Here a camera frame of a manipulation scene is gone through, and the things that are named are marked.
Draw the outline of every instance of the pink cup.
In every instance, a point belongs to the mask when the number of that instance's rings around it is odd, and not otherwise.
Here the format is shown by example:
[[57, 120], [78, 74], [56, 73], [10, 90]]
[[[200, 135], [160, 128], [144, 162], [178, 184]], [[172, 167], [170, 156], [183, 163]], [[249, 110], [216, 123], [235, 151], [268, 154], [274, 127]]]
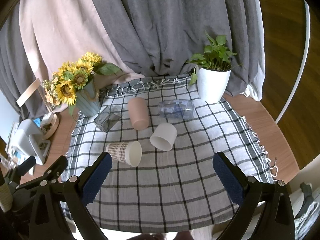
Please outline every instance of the pink cup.
[[143, 98], [132, 98], [128, 102], [131, 124], [135, 130], [144, 130], [149, 127], [149, 112], [147, 103]]

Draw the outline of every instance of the blue vase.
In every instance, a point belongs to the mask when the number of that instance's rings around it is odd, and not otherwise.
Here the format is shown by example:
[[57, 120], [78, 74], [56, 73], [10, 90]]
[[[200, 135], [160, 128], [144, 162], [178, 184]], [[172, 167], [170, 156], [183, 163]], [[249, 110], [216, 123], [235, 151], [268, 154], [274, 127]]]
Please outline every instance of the blue vase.
[[93, 80], [76, 93], [76, 106], [86, 117], [93, 117], [101, 109], [99, 91], [96, 90]]

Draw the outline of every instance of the gray curtain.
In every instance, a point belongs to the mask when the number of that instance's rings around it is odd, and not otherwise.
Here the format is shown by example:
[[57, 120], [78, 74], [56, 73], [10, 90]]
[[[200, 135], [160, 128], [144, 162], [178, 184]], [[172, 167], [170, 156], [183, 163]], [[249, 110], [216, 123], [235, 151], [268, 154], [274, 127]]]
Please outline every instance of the gray curtain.
[[48, 112], [37, 91], [22, 107], [16, 103], [35, 79], [22, 44], [18, 3], [0, 30], [0, 90], [21, 120], [41, 117]]
[[258, 69], [254, 0], [92, 0], [121, 59], [145, 76], [187, 73], [185, 64], [212, 37], [227, 35], [238, 55], [227, 92], [237, 95]]

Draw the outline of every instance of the potted plant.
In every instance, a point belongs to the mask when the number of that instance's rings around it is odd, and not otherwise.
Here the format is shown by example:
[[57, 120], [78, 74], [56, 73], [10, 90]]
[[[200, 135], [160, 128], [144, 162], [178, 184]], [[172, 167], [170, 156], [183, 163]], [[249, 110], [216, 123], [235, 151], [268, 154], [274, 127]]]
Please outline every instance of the potted plant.
[[225, 46], [225, 35], [219, 35], [215, 40], [207, 32], [205, 34], [210, 45], [204, 47], [204, 54], [194, 54], [188, 62], [197, 64], [191, 75], [190, 85], [197, 82], [199, 97], [212, 104], [218, 102], [226, 90], [231, 72], [231, 57], [237, 54]]
[[43, 81], [46, 101], [53, 108], [67, 103], [71, 114], [77, 106], [85, 116], [92, 117], [101, 109], [93, 75], [112, 75], [120, 70], [113, 63], [103, 62], [100, 55], [87, 52], [77, 62], [64, 62], [52, 79]]

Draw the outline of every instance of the patterned paper cup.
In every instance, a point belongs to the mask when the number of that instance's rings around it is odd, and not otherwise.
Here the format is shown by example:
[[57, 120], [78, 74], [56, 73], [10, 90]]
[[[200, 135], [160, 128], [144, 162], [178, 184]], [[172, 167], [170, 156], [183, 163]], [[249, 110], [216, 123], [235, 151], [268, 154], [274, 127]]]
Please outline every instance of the patterned paper cup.
[[138, 141], [108, 143], [105, 149], [113, 160], [137, 167], [141, 161], [142, 148]]

